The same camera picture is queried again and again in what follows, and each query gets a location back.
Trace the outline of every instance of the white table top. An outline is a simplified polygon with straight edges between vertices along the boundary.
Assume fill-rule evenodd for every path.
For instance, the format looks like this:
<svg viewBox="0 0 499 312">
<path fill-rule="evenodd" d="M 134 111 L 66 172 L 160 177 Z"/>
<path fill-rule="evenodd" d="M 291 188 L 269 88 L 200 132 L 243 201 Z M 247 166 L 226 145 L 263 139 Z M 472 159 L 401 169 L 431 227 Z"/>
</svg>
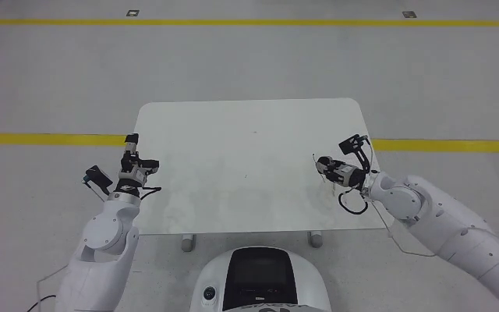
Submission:
<svg viewBox="0 0 499 312">
<path fill-rule="evenodd" d="M 150 103 L 135 132 L 140 157 L 160 162 L 147 185 L 163 187 L 140 206 L 134 225 L 142 235 L 383 227 L 372 207 L 360 216 L 344 211 L 345 189 L 333 193 L 312 159 L 360 166 L 338 147 L 367 134 L 352 99 Z M 351 209 L 363 208 L 356 192 L 346 197 Z"/>
</svg>

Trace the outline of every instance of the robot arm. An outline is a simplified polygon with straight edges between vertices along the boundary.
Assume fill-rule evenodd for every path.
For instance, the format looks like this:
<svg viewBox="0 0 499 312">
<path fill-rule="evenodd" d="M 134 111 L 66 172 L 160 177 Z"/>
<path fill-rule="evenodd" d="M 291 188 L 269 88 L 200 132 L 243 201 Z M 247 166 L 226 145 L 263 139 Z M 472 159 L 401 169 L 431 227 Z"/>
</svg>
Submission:
<svg viewBox="0 0 499 312">
<path fill-rule="evenodd" d="M 366 157 L 358 154 L 363 140 L 370 144 L 367 136 L 359 135 L 339 144 L 344 154 L 356 154 L 362 169 L 323 156 L 316 163 L 317 171 L 333 183 L 358 190 L 364 198 L 380 201 L 426 248 L 468 272 L 499 298 L 499 238 L 485 220 L 421 177 L 395 180 L 385 172 L 370 171 Z M 341 201 L 340 205 L 348 210 Z"/>
<path fill-rule="evenodd" d="M 126 138 L 122 170 L 114 192 L 109 194 L 106 187 L 111 181 L 96 166 L 83 179 L 85 184 L 89 180 L 95 182 L 108 194 L 108 199 L 102 213 L 89 220 L 83 230 L 56 297 L 56 312 L 113 311 L 118 306 L 139 239 L 138 229 L 132 226 L 139 214 L 138 188 L 159 168 L 158 161 L 139 159 L 138 139 L 138 134 Z M 119 258 L 96 262 L 96 250 Z"/>
</svg>

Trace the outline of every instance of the yellow floor line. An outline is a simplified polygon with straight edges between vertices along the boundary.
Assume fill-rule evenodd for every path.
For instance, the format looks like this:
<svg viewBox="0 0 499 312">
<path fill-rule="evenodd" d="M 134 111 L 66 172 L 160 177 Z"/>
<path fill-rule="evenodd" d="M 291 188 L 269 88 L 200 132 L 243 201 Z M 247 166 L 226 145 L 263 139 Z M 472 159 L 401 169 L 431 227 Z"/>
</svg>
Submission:
<svg viewBox="0 0 499 312">
<path fill-rule="evenodd" d="M 0 19 L 0 25 L 46 26 L 322 26 L 499 27 L 499 20 L 424 19 Z"/>
<path fill-rule="evenodd" d="M 0 145 L 124 145 L 118 134 L 0 133 Z M 499 153 L 499 140 L 387 140 L 373 139 L 376 151 Z"/>
</svg>

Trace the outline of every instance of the gray floor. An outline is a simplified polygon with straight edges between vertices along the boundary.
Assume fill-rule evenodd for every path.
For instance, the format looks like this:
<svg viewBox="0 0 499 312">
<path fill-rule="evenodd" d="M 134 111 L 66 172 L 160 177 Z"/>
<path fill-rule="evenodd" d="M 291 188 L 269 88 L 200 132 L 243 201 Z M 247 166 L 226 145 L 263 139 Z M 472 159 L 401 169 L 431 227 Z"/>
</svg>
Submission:
<svg viewBox="0 0 499 312">
<path fill-rule="evenodd" d="M 492 0 L 0 0 L 0 18 L 499 19 Z M 150 101 L 357 100 L 373 137 L 497 139 L 499 33 L 491 28 L 0 26 L 0 132 L 128 133 Z M 86 168 L 111 176 L 121 149 L 0 146 L 0 310 L 35 301 L 35 282 L 64 265 L 100 201 Z M 497 154 L 377 152 L 393 176 L 421 175 L 499 231 Z M 399 225 L 410 250 L 425 252 Z M 383 230 L 141 237 L 119 311 L 187 311 L 200 269 L 219 253 L 279 246 L 311 260 L 336 311 L 499 310 L 499 301 L 439 259 L 400 253 Z M 56 293 L 60 277 L 42 286 Z M 44 307 L 51 309 L 51 302 Z"/>
</svg>

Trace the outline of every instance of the wire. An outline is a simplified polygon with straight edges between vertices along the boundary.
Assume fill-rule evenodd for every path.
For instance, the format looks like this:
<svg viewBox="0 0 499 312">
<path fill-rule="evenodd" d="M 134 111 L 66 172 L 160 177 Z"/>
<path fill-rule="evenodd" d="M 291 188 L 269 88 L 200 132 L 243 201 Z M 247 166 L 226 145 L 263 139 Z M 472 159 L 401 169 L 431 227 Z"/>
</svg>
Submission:
<svg viewBox="0 0 499 312">
<path fill-rule="evenodd" d="M 376 209 L 376 212 L 377 212 L 377 215 L 380 216 L 380 219 L 381 221 L 383 222 L 384 224 L 384 227 L 386 228 L 386 230 L 388 231 L 388 237 L 391 238 L 391 240 L 393 240 L 393 242 L 395 243 L 395 245 L 397 245 L 398 249 L 403 252 L 404 254 L 411 254 L 413 256 L 420 256 L 420 257 L 435 257 L 436 254 L 433 253 L 433 254 L 425 254 L 425 253 L 413 253 L 411 251 L 405 251 L 402 249 L 402 247 L 400 246 L 400 244 L 397 242 L 397 240 L 395 239 L 395 237 L 393 237 L 393 233 L 390 231 L 390 229 L 388 228 L 388 225 L 387 225 L 387 222 L 384 221 L 383 217 L 381 217 L 381 213 L 380 211 L 377 210 L 377 207 L 376 205 L 374 204 L 373 201 L 371 201 L 371 204 L 373 205 L 374 209 Z"/>
<path fill-rule="evenodd" d="M 313 164 L 314 165 L 317 165 L 317 161 L 315 160 L 315 153 L 312 154 L 312 159 L 313 159 Z M 324 179 L 324 177 L 320 174 L 319 171 L 317 171 L 317 173 L 319 173 L 319 176 L 322 178 L 322 182 L 326 183 L 326 180 Z"/>
<path fill-rule="evenodd" d="M 371 198 L 371 188 L 370 188 L 369 183 L 371 182 L 371 173 L 373 173 L 373 171 L 371 169 L 373 167 L 374 151 L 373 151 L 373 146 L 371 145 L 371 142 L 369 142 L 368 139 L 366 139 L 366 142 L 367 142 L 367 145 L 369 145 L 369 149 L 371 150 L 371 157 L 370 157 L 370 161 L 369 161 L 369 169 L 370 170 L 369 170 L 369 173 L 367 174 L 367 179 L 364 183 L 367 184 L 367 196 L 369 198 Z"/>
<path fill-rule="evenodd" d="M 148 197 L 151 194 L 154 194 L 156 192 L 159 192 L 161 190 L 161 187 L 143 187 L 142 190 L 152 190 L 149 193 L 143 195 L 140 200 L 143 200 L 144 198 Z"/>
<path fill-rule="evenodd" d="M 352 192 L 354 190 L 355 187 L 351 188 L 350 190 L 347 190 L 346 192 L 343 192 L 341 193 L 339 196 L 338 196 L 338 203 L 340 204 L 340 206 L 342 206 L 343 209 L 345 209 L 348 213 L 351 213 L 352 215 L 361 215 L 363 214 L 364 212 L 366 212 L 367 208 L 369 207 L 369 204 L 364 201 L 366 203 L 366 206 L 364 207 L 364 209 L 362 209 L 361 211 L 351 211 L 350 209 L 348 209 L 343 203 L 342 203 L 342 197 L 343 195 L 346 195 L 350 192 Z"/>
<path fill-rule="evenodd" d="M 92 188 L 92 186 L 91 186 L 90 184 L 88 184 L 88 183 L 84 183 L 84 184 L 85 184 L 85 185 L 86 185 L 89 189 L 91 189 L 91 190 L 92 190 L 92 192 L 94 192 L 94 194 L 95 194 L 95 195 L 97 195 L 97 197 L 99 197 L 99 198 L 102 200 L 102 202 L 104 203 L 104 198 L 102 198 L 102 197 L 101 197 L 101 195 L 97 194 L 97 192 L 96 192 L 96 191 Z"/>
<path fill-rule="evenodd" d="M 44 298 L 40 299 L 40 302 L 42 302 L 43 300 L 48 299 L 48 298 L 55 298 L 55 295 L 49 295 L 49 296 L 46 296 L 46 297 L 44 297 Z M 31 311 L 32 311 L 32 309 L 34 309 L 34 308 L 35 308 L 38 304 L 39 304 L 39 303 L 35 303 L 33 306 L 31 306 L 31 308 L 30 308 L 27 312 L 31 312 Z"/>
<path fill-rule="evenodd" d="M 38 298 L 37 305 L 38 305 L 38 312 L 41 312 L 41 305 L 40 305 L 40 303 L 41 303 L 41 301 L 43 300 L 43 299 L 41 299 L 41 296 L 40 296 L 40 283 L 42 283 L 44 280 L 49 279 L 49 278 L 51 278 L 52 276 L 54 276 L 54 275 L 58 274 L 60 271 L 64 270 L 67 266 L 68 266 L 68 265 L 65 265 L 64 267 L 59 268 L 59 269 L 58 269 L 57 271 L 55 271 L 54 273 L 51 273 L 50 275 L 47 275 L 47 276 L 45 276 L 44 278 L 42 278 L 41 280 L 37 281 L 37 298 Z"/>
</svg>

